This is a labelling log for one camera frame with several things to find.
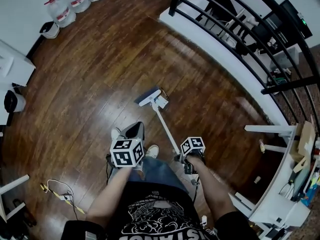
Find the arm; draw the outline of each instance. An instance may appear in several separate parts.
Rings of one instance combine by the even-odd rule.
[[[226,186],[222,185],[210,172],[209,168],[196,156],[188,155],[186,159],[198,172],[206,203],[208,204],[214,221],[230,212],[235,212]]]
[[[132,167],[121,168],[91,204],[86,220],[106,227],[115,213]]]

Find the white sneaker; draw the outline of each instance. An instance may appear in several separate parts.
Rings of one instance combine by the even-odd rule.
[[[120,136],[121,131],[119,128],[112,128],[111,130],[111,139],[115,141]]]
[[[159,154],[158,145],[151,145],[145,153],[146,157],[157,158]]]

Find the black t-shirt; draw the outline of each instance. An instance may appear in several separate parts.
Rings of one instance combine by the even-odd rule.
[[[220,240],[258,239],[240,212],[222,216],[215,224]],[[200,225],[191,198],[183,190],[156,183],[129,181],[106,229],[89,221],[70,220],[61,240],[95,235],[108,240],[211,240]]]

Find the hand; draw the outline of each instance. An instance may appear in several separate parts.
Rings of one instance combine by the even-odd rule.
[[[192,164],[194,167],[196,167],[199,164],[203,164],[201,158],[198,157],[197,155],[187,155],[186,156],[187,161]]]

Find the black railing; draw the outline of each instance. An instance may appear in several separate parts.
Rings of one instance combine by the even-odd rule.
[[[280,95],[283,97],[287,107],[289,108],[294,120],[296,123],[299,123],[298,116],[295,112],[295,107],[291,105],[291,102],[289,101],[287,95],[285,94],[286,91],[291,91],[293,93],[293,97],[295,101],[298,104],[298,108],[300,109],[303,117],[305,120],[308,120],[308,116],[306,114],[305,108],[301,102],[301,99],[296,91],[296,88],[303,88],[306,92],[306,96],[308,98],[309,105],[311,107],[313,117],[315,119],[315,123],[317,126],[318,132],[320,132],[320,124],[319,119],[317,116],[317,111],[314,105],[314,101],[312,99],[311,93],[308,89],[309,85],[317,84],[317,88],[320,90],[320,74],[318,71],[317,64],[311,54],[310,49],[308,48],[304,37],[302,36],[300,30],[296,26],[296,23],[291,18],[291,16],[275,1],[275,0],[262,0],[271,10],[272,12],[283,22],[284,28],[287,30],[287,34],[291,37],[294,37],[296,43],[299,45],[310,69],[313,74],[313,76],[303,78],[302,74],[300,73],[298,66],[296,65],[294,59],[290,56],[289,52],[287,51],[286,45],[284,44],[282,38],[280,35],[275,33],[275,30],[272,28],[272,26],[267,23],[265,20],[263,20],[253,9],[251,9],[247,4],[245,4],[241,0],[234,0],[239,5],[241,5],[245,10],[247,10],[257,22],[259,22],[260,25],[262,25],[266,31],[270,34],[271,37],[274,38],[276,44],[280,47],[281,51],[284,52],[286,57],[288,58],[289,62],[291,63],[293,69],[295,70],[298,80],[291,81],[283,68],[280,66],[279,62],[276,60],[275,56],[273,55],[273,52],[271,51],[270,47],[267,45],[265,40],[261,40],[257,34],[249,29],[235,14],[233,14],[231,11],[229,11],[227,8],[225,8],[222,4],[217,2],[216,0],[207,0],[210,4],[216,6],[220,10],[223,10],[224,13],[226,13],[232,20],[234,20],[241,28],[244,29],[258,44],[260,47],[262,47],[263,51],[270,57],[271,61],[275,64],[275,66],[278,68],[278,70],[281,72],[282,76],[285,79],[286,83],[279,84],[277,80],[274,79],[271,72],[267,69],[267,67],[264,65],[264,63],[259,59],[259,57],[245,44],[244,40],[242,40],[239,36],[237,36],[233,30],[230,30],[225,24],[223,24],[220,20],[216,19],[214,16],[210,15],[207,11],[204,11],[203,9],[199,8],[197,5],[191,3],[189,0],[171,0],[169,14],[171,16],[174,16],[175,13],[178,13],[185,17],[186,19],[190,20],[194,24],[196,24],[199,28],[210,34],[213,38],[215,38],[219,43],[224,45],[235,57],[237,57],[243,65],[253,74],[253,76],[259,81],[259,83],[263,86],[263,89],[261,90],[261,93],[264,95],[270,95],[273,101],[278,106],[279,110],[283,114],[286,121],[290,124],[291,121],[288,119],[287,114],[284,112],[282,107],[280,106],[279,102],[275,98],[274,93],[280,93]],[[267,85],[264,83],[264,81],[257,75],[257,73],[252,69],[252,67],[244,60],[244,58],[239,55],[239,53],[229,46],[223,39],[219,37],[219,34],[213,33],[210,29],[206,28],[203,24],[201,24],[198,20],[192,18],[191,16],[187,15],[182,10],[178,9],[178,5],[180,3],[184,3],[188,5],[189,7],[193,8],[194,10],[198,11],[200,15],[205,16],[207,19],[210,19],[215,25],[220,27],[222,31],[229,34],[230,37],[232,37],[236,42],[237,45],[240,46],[242,49],[246,50],[247,53],[255,60],[255,62],[263,69],[263,71],[266,73],[266,75],[269,77],[269,79],[272,81],[273,86],[267,87]]]

